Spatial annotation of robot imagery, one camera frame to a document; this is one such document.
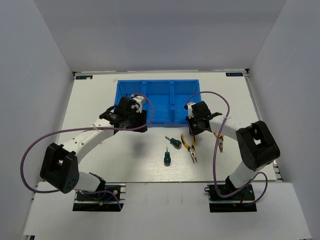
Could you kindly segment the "yellow black long-nose pliers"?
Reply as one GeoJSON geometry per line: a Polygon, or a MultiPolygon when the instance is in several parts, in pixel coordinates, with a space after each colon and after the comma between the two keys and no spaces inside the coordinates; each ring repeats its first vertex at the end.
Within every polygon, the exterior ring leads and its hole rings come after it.
{"type": "Polygon", "coordinates": [[[218,148],[219,151],[222,153],[224,150],[224,134],[218,134],[217,132],[214,133],[216,139],[218,140],[218,148]]]}

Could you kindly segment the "green stubby Phillips screwdriver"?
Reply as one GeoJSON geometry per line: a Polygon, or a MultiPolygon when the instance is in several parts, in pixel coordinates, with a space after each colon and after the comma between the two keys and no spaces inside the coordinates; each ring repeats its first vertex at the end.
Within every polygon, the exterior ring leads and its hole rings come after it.
{"type": "Polygon", "coordinates": [[[177,140],[175,138],[169,138],[165,136],[165,138],[170,142],[171,145],[173,145],[176,149],[180,149],[182,147],[182,142],[180,140],[177,140]]]}

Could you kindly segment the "green stubby flathead screwdriver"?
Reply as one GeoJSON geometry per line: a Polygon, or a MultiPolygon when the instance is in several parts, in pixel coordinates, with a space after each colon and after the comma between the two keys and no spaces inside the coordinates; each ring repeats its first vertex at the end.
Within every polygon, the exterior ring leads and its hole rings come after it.
{"type": "Polygon", "coordinates": [[[164,153],[163,162],[165,166],[169,166],[171,164],[171,156],[170,156],[170,152],[168,151],[168,148],[166,148],[166,151],[164,153]]]}

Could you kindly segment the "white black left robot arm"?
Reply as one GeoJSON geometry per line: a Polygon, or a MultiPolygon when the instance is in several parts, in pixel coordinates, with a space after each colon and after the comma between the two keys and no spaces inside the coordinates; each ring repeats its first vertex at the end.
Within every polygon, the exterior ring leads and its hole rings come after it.
{"type": "Polygon", "coordinates": [[[72,190],[89,193],[99,200],[105,196],[105,180],[93,173],[79,171],[79,163],[95,147],[119,131],[147,131],[147,111],[143,109],[148,101],[145,95],[124,96],[117,105],[109,107],[99,115],[89,128],[62,144],[50,144],[44,155],[40,177],[60,192],[72,190]]]}

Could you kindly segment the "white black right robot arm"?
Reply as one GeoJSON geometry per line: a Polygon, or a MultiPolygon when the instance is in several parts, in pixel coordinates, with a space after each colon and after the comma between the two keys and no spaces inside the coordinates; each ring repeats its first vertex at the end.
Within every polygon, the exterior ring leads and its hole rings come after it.
{"type": "Polygon", "coordinates": [[[227,176],[222,190],[215,185],[221,198],[238,199],[259,171],[281,155],[267,124],[262,120],[245,127],[243,123],[231,121],[220,112],[212,113],[204,101],[187,103],[184,108],[188,112],[185,119],[191,135],[196,136],[205,131],[216,134],[214,158],[219,150],[221,135],[237,141],[241,162],[234,172],[227,176]]]}

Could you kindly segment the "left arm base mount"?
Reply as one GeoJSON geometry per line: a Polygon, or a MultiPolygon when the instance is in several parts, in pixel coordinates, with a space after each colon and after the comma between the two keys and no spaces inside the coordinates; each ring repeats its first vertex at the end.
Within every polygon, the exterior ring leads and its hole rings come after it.
{"type": "Polygon", "coordinates": [[[125,183],[107,183],[108,192],[87,194],[77,192],[73,202],[73,212],[120,212],[126,198],[125,183]]]}

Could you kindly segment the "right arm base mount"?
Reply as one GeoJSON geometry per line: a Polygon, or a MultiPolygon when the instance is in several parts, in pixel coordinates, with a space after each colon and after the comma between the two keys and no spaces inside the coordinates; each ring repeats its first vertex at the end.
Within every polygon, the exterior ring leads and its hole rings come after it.
{"type": "Polygon", "coordinates": [[[204,192],[208,194],[209,210],[211,213],[252,213],[257,212],[255,193],[252,185],[228,198],[220,197],[214,184],[207,185],[204,192]]]}

